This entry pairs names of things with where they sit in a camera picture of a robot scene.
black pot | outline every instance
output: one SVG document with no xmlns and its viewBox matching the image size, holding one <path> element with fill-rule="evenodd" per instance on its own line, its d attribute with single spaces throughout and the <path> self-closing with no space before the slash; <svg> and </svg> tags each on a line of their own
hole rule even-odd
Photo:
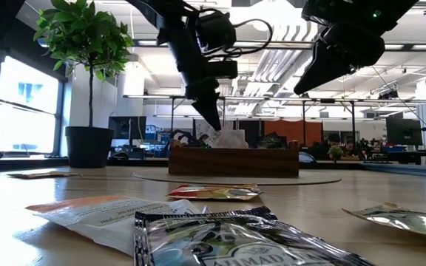
<svg viewBox="0 0 426 266">
<path fill-rule="evenodd" d="M 107 165 L 109 148 L 115 132 L 111 129 L 68 126 L 68 159 L 73 168 L 103 168 Z"/>
</svg>

potted plant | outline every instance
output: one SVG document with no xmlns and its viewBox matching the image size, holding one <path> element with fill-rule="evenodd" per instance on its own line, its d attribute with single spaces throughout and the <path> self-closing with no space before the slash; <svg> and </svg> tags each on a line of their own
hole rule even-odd
<svg viewBox="0 0 426 266">
<path fill-rule="evenodd" d="M 105 167 L 114 131 L 93 126 L 93 78 L 104 82 L 123 71 L 132 39 L 127 34 L 127 25 L 118 26 L 113 14 L 96 12 L 93 1 L 87 4 L 87 0 L 52 0 L 52 5 L 54 9 L 40 11 L 34 40 L 46 35 L 47 53 L 58 59 L 54 70 L 64 62 L 72 62 L 68 75 L 79 64 L 89 71 L 88 127 L 68 126 L 65 130 L 70 166 Z"/>
<path fill-rule="evenodd" d="M 345 152 L 339 146 L 333 146 L 328 151 L 330 158 L 336 163 L 337 160 L 341 159 L 341 157 L 345 154 Z"/>
</svg>

monitor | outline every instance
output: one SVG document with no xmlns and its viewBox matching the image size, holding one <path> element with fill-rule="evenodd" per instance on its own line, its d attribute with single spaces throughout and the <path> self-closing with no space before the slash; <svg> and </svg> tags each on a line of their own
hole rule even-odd
<svg viewBox="0 0 426 266">
<path fill-rule="evenodd" d="M 387 142 L 389 144 L 423 145 L 420 121 L 412 119 L 387 118 L 385 123 L 388 128 Z"/>
<path fill-rule="evenodd" d="M 116 140 L 129 139 L 129 122 L 133 140 L 146 138 L 146 117 L 110 117 L 108 127 L 115 131 Z"/>
</svg>

tree trunk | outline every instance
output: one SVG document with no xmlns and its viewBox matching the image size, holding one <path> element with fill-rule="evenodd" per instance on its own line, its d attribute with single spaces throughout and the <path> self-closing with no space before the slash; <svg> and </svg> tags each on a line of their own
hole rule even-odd
<svg viewBox="0 0 426 266">
<path fill-rule="evenodd" d="M 93 62 L 89 63 L 89 124 L 88 127 L 93 127 Z"/>
</svg>

table surface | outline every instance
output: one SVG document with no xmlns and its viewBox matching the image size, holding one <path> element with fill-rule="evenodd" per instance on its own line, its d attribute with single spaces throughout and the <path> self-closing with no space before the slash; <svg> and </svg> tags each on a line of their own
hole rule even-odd
<svg viewBox="0 0 426 266">
<path fill-rule="evenodd" d="M 132 178 L 136 169 L 76 169 L 73 171 L 82 177 L 40 180 L 18 180 L 0 174 L 0 265 L 133 265 L 130 256 L 33 216 L 24 207 L 113 194 L 168 200 L 164 195 L 179 185 Z M 341 211 L 388 201 L 426 212 L 426 177 L 372 171 L 308 172 L 339 175 L 342 182 L 260 186 L 265 193 L 252 202 L 193 203 L 198 208 L 208 205 L 214 212 L 267 205 L 282 221 L 378 265 L 426 265 L 425 236 L 371 224 Z"/>
</svg>

